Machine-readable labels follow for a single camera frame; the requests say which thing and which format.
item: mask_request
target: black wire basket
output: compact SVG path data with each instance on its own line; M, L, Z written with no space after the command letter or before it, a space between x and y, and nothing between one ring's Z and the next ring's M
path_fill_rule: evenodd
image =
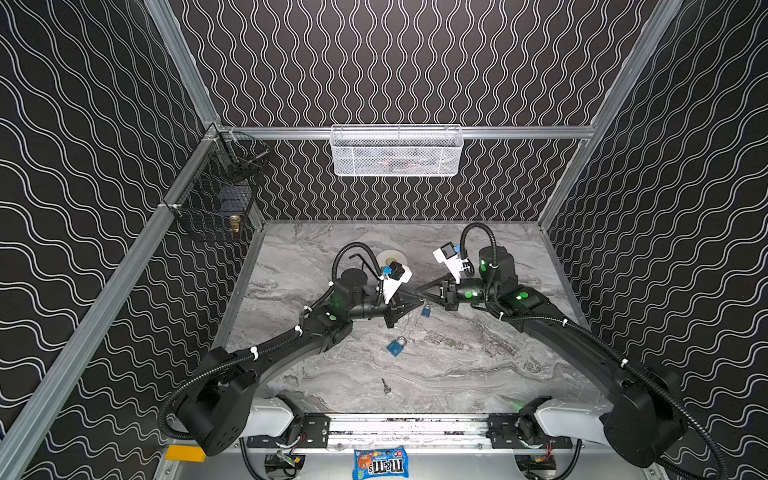
M174 208L184 232L197 242L250 242L254 230L250 212L256 196L253 177L269 154L268 147L247 156L220 147L209 152L187 186L184 202Z

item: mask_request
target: wall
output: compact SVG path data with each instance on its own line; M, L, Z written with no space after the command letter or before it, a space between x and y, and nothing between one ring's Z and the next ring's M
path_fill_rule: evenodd
M684 2L550 230L592 329L677 371L742 479L768 476L765 65L768 2ZM712 472L692 432L668 455Z
M172 0L222 122L584 125L654 0Z
M588 125L656 0L171 0L224 124ZM536 221L572 140L467 141L459 175L338 178L281 141L259 207L279 220Z
M23 478L153 477L157 408L211 348L250 238L200 244L174 223Z
M142 2L0 16L2 438L204 129Z
M205 126L143 2L0 14L1 439ZM157 404L210 348L246 250L171 227L24 478L151 478Z
M257 205L271 220L536 221L577 144L466 141L454 177L338 177L327 141L280 141Z

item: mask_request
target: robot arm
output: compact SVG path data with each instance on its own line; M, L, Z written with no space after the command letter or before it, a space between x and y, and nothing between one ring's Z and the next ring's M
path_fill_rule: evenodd
M355 319L382 317L393 328L407 312L422 305L415 294L398 290L410 278L405 275L410 270L399 263L392 263L387 269L383 270L379 284L384 286L383 298L376 285L368 285L363 270L351 268L333 282L320 300L306 308L295 328L249 349L228 353L217 347L209 351L192 380L161 406L161 431L175 439L194 439L207 455L221 453L239 437L248 435L243 429L261 385L306 357L333 348L352 332ZM167 425L167 414L171 412L187 432L175 431Z
M490 292L490 300L497 306L493 312L494 317L560 354L587 376L613 404L613 408L608 406L599 415L592 414L590 418L599 418L599 425L593 422L590 425L578 422L569 424L562 422L565 411L568 411L565 414L568 418L577 418L580 415L586 416L587 410L584 409L588 407L564 406L562 402L537 399L531 415L525 417L536 425L529 425L526 432L521 432L522 436L528 436L527 440L532 443L537 443L535 437L541 433L552 437L563 435L584 438L578 436L578 431L586 432L589 426L592 432L589 440L610 445L633 465L649 466L686 432L685 420L662 398L644 388L604 349L578 331L564 328L562 321L571 320L544 294L519 284L513 256L504 247L495 248L496 264L492 263L492 247L480 250L480 277L464 278L461 283L456 283L451 272L427 282L417 288L416 292L446 310L457 310L462 303L469 303L475 308L485 304L486 308L480 310L486 310L488 302L483 295L488 281L492 282L487 291ZM439 289L439 292L430 293L430 289ZM547 318L560 321L542 321ZM664 391L678 402L681 400L680 381L673 372L645 366L644 370ZM569 426L574 426L577 431L569 430Z

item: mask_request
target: floor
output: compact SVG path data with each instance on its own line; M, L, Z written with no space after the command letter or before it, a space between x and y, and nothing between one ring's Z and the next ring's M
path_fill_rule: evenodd
M302 306L328 285L339 248L362 241L374 253L394 249L408 258L416 286L447 273L432 251L458 245L464 224L443 223L270 223L227 349L260 343L296 325ZM569 316L573 310L534 224L492 224L498 245L515 256L521 283L531 285ZM471 257L488 243L473 230ZM342 262L344 268L358 262ZM386 347L408 339L393 357ZM392 391L385 394L384 379ZM394 329L383 319L355 323L330 351L306 359L268 385L308 411L321 412L516 412L540 395L600 402L589 380L548 347L487 313L460 306L434 306L403 317Z

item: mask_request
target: roll of tape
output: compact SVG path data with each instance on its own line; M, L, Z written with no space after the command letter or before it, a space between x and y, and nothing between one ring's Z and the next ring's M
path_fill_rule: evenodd
M389 266L393 261L401 265L408 265L406 255L399 250L384 250L376 255L376 261L379 262L379 266Z

